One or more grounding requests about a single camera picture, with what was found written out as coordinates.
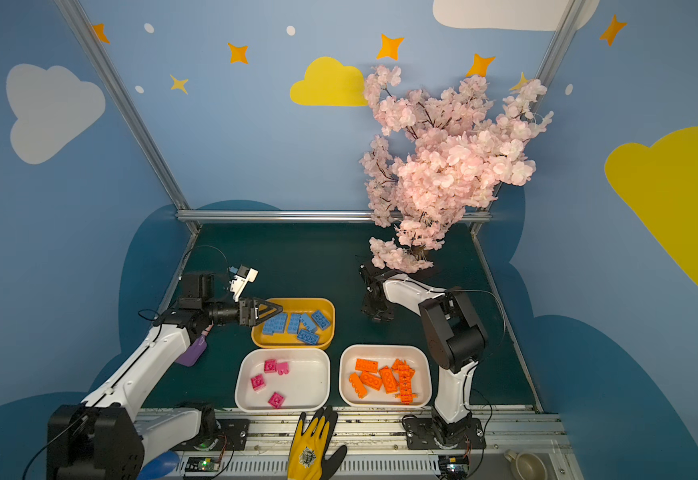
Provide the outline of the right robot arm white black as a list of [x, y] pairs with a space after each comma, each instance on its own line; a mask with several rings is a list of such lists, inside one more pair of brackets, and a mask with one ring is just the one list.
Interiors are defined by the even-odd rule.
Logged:
[[473, 374], [488, 346], [488, 333], [467, 293], [426, 285], [404, 272], [359, 266], [365, 284], [361, 311], [390, 321], [400, 305], [421, 319], [429, 356], [439, 367], [429, 418], [406, 415], [401, 424], [410, 450], [486, 446], [485, 427], [469, 408]]

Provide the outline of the orange lego brick top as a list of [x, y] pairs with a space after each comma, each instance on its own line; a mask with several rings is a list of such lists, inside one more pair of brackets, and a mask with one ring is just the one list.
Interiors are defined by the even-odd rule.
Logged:
[[359, 378], [364, 386], [373, 390], [379, 391], [383, 386], [382, 378], [376, 374], [367, 371], [362, 371], [359, 375]]

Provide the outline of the magenta small lego brick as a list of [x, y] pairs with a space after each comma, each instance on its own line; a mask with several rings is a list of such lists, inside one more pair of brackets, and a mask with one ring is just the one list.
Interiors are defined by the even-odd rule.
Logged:
[[266, 388], [266, 380], [263, 374], [258, 374], [250, 378], [251, 388], [255, 392], [259, 392]]

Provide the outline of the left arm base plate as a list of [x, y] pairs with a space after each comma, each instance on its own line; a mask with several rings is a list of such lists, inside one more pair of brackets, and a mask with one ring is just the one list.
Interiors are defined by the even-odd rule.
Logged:
[[248, 439], [250, 421], [244, 418], [217, 419], [210, 433], [199, 433], [196, 437], [181, 442], [172, 448], [178, 452], [242, 451]]

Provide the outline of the blue lego brick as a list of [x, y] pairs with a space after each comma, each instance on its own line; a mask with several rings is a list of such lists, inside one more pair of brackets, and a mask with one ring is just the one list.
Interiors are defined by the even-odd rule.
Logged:
[[308, 313], [300, 315], [300, 324], [309, 332], [315, 333], [318, 330], [318, 325], [312, 320]]
[[282, 312], [272, 319], [273, 327], [272, 331], [274, 333], [285, 333], [287, 330], [289, 315]]
[[302, 315], [300, 313], [290, 313], [287, 324], [287, 333], [296, 336], [300, 330]]
[[311, 320], [322, 331], [327, 331], [331, 327], [331, 321], [321, 310], [316, 310], [316, 311], [312, 312], [311, 313]]
[[263, 335], [274, 335], [279, 331], [279, 321], [275, 319], [267, 320], [263, 324], [262, 334]]

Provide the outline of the orange lego brick cluster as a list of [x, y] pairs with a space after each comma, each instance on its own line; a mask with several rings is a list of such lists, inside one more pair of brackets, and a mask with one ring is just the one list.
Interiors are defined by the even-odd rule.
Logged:
[[350, 374], [349, 382], [359, 399], [364, 399], [368, 395], [366, 386], [356, 372]]

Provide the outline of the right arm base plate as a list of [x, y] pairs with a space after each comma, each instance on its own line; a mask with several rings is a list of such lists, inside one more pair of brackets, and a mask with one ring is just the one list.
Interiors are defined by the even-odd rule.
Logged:
[[455, 423], [439, 416], [433, 418], [405, 415], [401, 419], [409, 450], [483, 449], [485, 433], [481, 421], [468, 413]]

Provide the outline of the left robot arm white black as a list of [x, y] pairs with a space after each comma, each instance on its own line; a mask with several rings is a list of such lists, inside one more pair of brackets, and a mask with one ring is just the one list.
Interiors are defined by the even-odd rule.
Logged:
[[48, 422], [49, 479], [134, 479], [142, 468], [180, 444], [212, 446], [220, 438], [208, 404], [179, 407], [157, 420], [136, 423], [154, 387], [181, 357], [201, 355], [210, 331], [237, 323], [256, 327], [282, 313], [281, 305], [242, 292], [256, 271], [240, 267], [229, 299], [216, 297], [212, 273], [191, 273], [174, 303], [152, 319], [145, 340], [80, 403], [63, 405]]

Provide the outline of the orange lego pile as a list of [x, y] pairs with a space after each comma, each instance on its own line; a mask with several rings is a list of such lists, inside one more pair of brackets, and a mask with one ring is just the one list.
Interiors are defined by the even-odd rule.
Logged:
[[399, 363], [393, 368], [393, 371], [398, 376], [398, 393], [396, 397], [404, 405], [412, 404], [417, 398], [412, 388], [412, 379], [415, 375], [415, 370], [407, 363]]

